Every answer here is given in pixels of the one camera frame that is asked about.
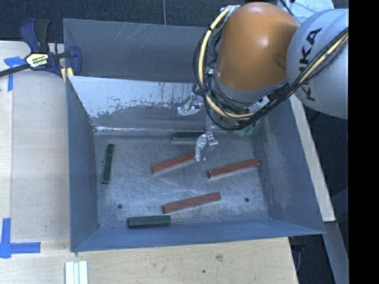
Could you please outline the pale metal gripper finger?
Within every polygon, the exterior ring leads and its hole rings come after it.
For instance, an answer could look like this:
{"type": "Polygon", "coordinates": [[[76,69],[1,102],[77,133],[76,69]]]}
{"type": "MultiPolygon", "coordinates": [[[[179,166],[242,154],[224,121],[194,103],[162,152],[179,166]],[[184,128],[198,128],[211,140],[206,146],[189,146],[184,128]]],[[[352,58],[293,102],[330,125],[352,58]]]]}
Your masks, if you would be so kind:
{"type": "Polygon", "coordinates": [[[204,160],[204,153],[205,153],[205,148],[207,147],[208,140],[206,134],[200,135],[195,144],[195,155],[194,155],[194,160],[197,162],[203,161],[204,160]]]}
{"type": "Polygon", "coordinates": [[[202,135],[201,142],[201,160],[205,161],[208,155],[216,148],[219,142],[216,140],[214,134],[212,132],[206,132],[202,135]]]}

